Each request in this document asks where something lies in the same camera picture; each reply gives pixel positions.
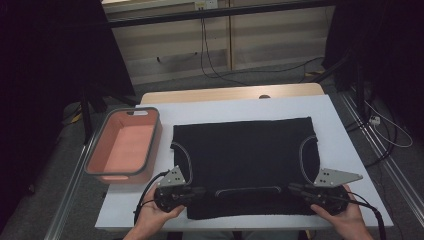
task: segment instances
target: white tabletop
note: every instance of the white tabletop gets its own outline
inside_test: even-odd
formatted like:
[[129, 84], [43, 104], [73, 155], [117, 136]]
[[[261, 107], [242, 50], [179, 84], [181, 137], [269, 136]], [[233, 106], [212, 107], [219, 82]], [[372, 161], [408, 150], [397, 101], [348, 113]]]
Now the white tabletop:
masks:
[[[170, 144], [173, 125], [233, 122], [249, 120], [280, 120], [299, 117], [312, 118], [318, 138], [321, 168], [363, 175], [363, 179], [350, 183], [351, 190], [364, 197], [379, 209], [386, 226], [393, 226], [371, 179], [342, 125], [336, 110], [327, 95], [289, 97], [274, 99], [230, 100], [194, 103], [145, 104], [159, 110], [163, 126], [161, 142], [153, 176], [173, 168], [173, 150]], [[133, 211], [145, 185], [109, 186], [108, 193], [96, 223], [96, 228], [106, 230], [129, 229], [133, 226]], [[374, 213], [362, 208], [365, 223], [377, 227]], [[330, 225], [318, 216], [255, 215], [222, 217], [208, 220], [187, 219], [182, 212], [176, 219], [168, 221], [164, 231], [194, 230], [295, 230], [322, 229]]]

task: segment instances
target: pink plastic basket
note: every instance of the pink plastic basket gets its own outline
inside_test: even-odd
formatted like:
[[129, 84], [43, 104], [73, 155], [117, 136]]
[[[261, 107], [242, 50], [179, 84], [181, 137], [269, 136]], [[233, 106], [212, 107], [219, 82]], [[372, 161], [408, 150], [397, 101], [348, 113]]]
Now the pink plastic basket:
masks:
[[85, 171], [104, 183], [146, 183], [156, 161], [162, 125], [155, 108], [111, 112], [93, 139]]

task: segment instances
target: gray carpet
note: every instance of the gray carpet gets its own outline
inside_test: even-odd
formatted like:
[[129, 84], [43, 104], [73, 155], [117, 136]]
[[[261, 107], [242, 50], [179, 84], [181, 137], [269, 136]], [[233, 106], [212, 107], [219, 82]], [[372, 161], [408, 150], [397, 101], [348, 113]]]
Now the gray carpet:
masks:
[[[320, 60], [311, 62], [305, 67], [306, 72], [320, 70], [319, 64]], [[136, 99], [139, 101], [146, 92], [241, 86], [241, 84], [229, 80], [240, 81], [246, 85], [297, 83], [303, 80], [305, 71], [303, 67], [291, 71], [280, 71], [296, 65], [249, 69], [249, 71], [260, 70], [262, 72], [227, 75], [224, 77], [227, 80], [196, 76], [138, 85], [135, 86]], [[341, 98], [341, 94], [346, 93], [338, 93], [334, 88], [332, 79], [324, 81], [322, 86], [325, 93], [333, 101], [342, 122], [345, 125], [353, 122], [354, 119]], [[113, 99], [106, 99], [106, 102], [109, 106], [108, 111], [125, 106]], [[66, 107], [64, 116], [71, 114], [77, 105], [75, 103]], [[106, 114], [92, 111], [93, 125], [96, 127], [101, 124]], [[376, 159], [376, 154], [360, 130], [352, 131], [349, 136], [365, 164], [371, 163]], [[399, 142], [407, 142], [407, 139], [403, 136], [399, 136], [399, 138]], [[58, 144], [35, 185], [35, 194], [22, 199], [15, 214], [10, 218], [8, 225], [2, 232], [0, 240], [44, 239], [81, 154], [83, 140], [84, 129], [81, 121], [63, 128]], [[392, 157], [404, 171], [406, 177], [410, 179], [417, 192], [422, 195], [424, 193], [424, 179], [422, 178], [422, 173], [424, 172], [424, 161], [422, 161], [424, 157], [423, 142], [417, 139], [414, 140], [415, 143], [410, 148], [395, 148]], [[369, 174], [395, 222], [395, 227], [386, 229], [388, 239], [423, 239], [423, 226], [415, 217], [385, 168], [380, 164], [370, 168]], [[106, 191], [107, 185], [98, 182], [90, 176], [84, 175], [82, 177], [77, 197], [73, 202], [60, 239], [114, 239], [125, 235], [124, 232], [110, 233], [94, 229], [97, 214]], [[341, 239], [331, 229], [313, 231], [313, 234], [316, 240]], [[372, 234], [378, 239], [377, 231], [372, 230]], [[164, 236], [164, 233], [161, 233], [153, 239], [164, 239]]]

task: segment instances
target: black cloth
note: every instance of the black cloth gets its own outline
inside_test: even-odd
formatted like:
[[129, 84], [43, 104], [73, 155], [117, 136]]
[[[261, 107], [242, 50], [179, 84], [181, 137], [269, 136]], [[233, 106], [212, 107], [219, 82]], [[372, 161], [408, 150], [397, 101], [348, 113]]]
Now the black cloth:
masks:
[[314, 136], [310, 117], [174, 126], [175, 165], [190, 186], [206, 188], [205, 197], [187, 207], [188, 218], [314, 214], [287, 188], [307, 183], [302, 144], [304, 172], [315, 180], [320, 160]]

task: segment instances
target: human hand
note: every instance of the human hand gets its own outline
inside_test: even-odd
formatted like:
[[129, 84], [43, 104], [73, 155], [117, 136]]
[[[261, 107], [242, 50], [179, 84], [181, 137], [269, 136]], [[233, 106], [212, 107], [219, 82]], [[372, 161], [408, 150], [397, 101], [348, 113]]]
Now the human hand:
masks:
[[[154, 193], [157, 184], [155, 184], [146, 194], [143, 202], [154, 199]], [[124, 240], [146, 240], [153, 234], [158, 232], [166, 221], [178, 217], [184, 210], [184, 206], [178, 206], [171, 212], [167, 213], [160, 210], [154, 201], [146, 203], [140, 211], [135, 226], [128, 232]]]
[[[344, 187], [346, 191], [350, 192], [349, 186], [344, 185]], [[355, 200], [353, 194], [349, 193], [349, 197], [351, 200]], [[345, 240], [373, 239], [365, 226], [361, 210], [357, 204], [349, 203], [344, 212], [335, 216], [331, 216], [324, 208], [316, 204], [312, 204], [311, 209], [330, 222]]]

